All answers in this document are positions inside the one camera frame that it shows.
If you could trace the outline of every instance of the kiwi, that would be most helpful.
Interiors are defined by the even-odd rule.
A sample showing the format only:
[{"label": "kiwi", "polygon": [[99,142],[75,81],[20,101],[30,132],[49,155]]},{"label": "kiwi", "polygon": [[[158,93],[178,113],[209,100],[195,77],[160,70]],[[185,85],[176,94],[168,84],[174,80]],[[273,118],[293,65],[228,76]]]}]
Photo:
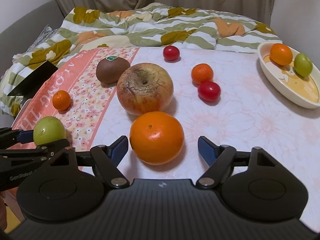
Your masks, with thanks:
[{"label": "kiwi", "polygon": [[101,60],[96,69],[97,79],[103,84],[117,82],[130,63],[121,57],[109,56]]}]

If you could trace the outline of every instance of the gray pillow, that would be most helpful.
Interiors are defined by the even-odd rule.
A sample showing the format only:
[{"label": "gray pillow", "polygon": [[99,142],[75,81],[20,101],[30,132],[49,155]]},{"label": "gray pillow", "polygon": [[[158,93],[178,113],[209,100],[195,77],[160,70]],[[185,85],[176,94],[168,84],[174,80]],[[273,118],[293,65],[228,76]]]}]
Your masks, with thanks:
[{"label": "gray pillow", "polygon": [[49,25],[44,27],[38,38],[35,42],[29,47],[27,52],[30,52],[32,49],[45,42],[47,39],[50,39],[53,35],[57,33],[58,29],[53,30]]}]

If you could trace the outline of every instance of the wrinkled apple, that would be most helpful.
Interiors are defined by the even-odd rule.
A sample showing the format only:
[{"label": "wrinkled apple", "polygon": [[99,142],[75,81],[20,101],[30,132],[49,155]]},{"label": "wrinkled apple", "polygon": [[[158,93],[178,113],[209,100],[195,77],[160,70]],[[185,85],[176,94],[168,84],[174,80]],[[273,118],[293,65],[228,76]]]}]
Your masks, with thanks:
[{"label": "wrinkled apple", "polygon": [[62,122],[54,116],[40,119],[33,129],[33,141],[37,146],[66,138],[66,129]]},{"label": "wrinkled apple", "polygon": [[307,77],[312,71],[312,62],[304,53],[299,53],[294,59],[294,70],[302,77]]},{"label": "wrinkled apple", "polygon": [[172,79],[156,64],[136,64],[119,78],[117,96],[121,106],[133,115],[163,111],[173,96]]}]

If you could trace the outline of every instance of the small orange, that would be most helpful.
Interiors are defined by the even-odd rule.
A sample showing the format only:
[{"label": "small orange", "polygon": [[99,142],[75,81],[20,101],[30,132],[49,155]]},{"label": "small orange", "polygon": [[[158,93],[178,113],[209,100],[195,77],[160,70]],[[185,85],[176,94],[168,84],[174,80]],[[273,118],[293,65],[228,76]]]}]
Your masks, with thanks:
[{"label": "small orange", "polygon": [[273,62],[286,66],[292,61],[292,52],[287,45],[281,43],[275,43],[272,45],[270,50],[270,58]]},{"label": "small orange", "polygon": [[212,81],[213,70],[206,63],[198,64],[192,69],[191,78],[192,81],[197,85],[200,85],[202,82],[205,81]]},{"label": "small orange", "polygon": [[68,92],[59,90],[53,95],[52,104],[58,111],[67,110],[71,104],[71,97]]},{"label": "small orange", "polygon": [[181,124],[164,112],[139,116],[130,129],[130,144],[137,157],[151,165],[168,163],[178,156],[184,142]]}]

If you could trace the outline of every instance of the kiwi sticker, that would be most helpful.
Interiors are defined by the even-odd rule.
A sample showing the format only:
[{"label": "kiwi sticker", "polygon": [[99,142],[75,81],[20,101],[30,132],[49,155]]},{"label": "kiwi sticker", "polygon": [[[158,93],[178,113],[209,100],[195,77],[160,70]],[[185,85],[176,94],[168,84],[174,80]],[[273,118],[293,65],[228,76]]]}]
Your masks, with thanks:
[{"label": "kiwi sticker", "polygon": [[107,60],[109,61],[112,61],[114,59],[118,58],[117,56],[109,56],[109,57],[106,57]]}]

